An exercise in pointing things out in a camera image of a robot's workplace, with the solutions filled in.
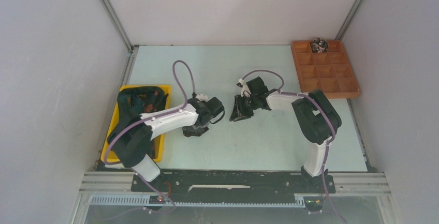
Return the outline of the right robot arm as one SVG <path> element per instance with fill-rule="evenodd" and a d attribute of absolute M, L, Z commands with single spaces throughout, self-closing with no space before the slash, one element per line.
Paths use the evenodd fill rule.
<path fill-rule="evenodd" d="M 235 102 L 229 120 L 237 122 L 253 117 L 256 110 L 282 110 L 293 112 L 300 129 L 310 142 L 301 178 L 301 185 L 308 192 L 316 191 L 321 185 L 320 175 L 325 170 L 329 146 L 335 138 L 342 120 L 325 94 L 319 90 L 308 93 L 284 92 L 268 89 L 261 77 L 245 81 L 239 79 L 241 92 L 235 95 Z"/>

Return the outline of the dark key-patterned tie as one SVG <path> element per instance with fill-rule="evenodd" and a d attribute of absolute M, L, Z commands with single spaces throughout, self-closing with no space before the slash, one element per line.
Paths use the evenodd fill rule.
<path fill-rule="evenodd" d="M 208 127 L 194 128 L 193 126 L 185 126 L 182 128 L 183 135 L 187 138 L 200 137 L 209 130 Z"/>

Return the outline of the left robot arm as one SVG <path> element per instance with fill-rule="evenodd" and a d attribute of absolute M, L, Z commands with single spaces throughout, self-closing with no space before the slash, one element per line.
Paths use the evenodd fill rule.
<path fill-rule="evenodd" d="M 220 121 L 224 114 L 225 108 L 216 97 L 209 100 L 191 98 L 180 106 L 155 113 L 130 110 L 109 134 L 104 162 L 111 164 L 107 157 L 113 151 L 123 167 L 142 177 L 149 190 L 158 191 L 164 178 L 149 155 L 154 139 L 175 129 L 181 129 L 185 137 L 199 137 L 209 130 L 210 124 L 215 124 L 214 119 Z"/>

